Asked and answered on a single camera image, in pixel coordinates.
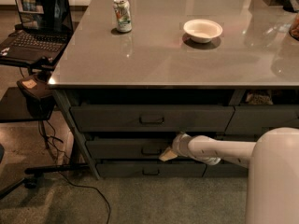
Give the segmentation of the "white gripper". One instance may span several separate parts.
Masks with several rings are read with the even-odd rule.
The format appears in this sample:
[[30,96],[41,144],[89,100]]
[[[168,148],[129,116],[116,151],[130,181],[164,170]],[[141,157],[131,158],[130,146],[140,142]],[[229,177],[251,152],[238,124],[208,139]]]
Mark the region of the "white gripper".
[[188,144],[191,141],[191,137],[186,133],[180,133],[173,140],[172,148],[168,147],[160,156],[161,161],[170,161],[175,159],[177,156],[189,157],[190,152]]

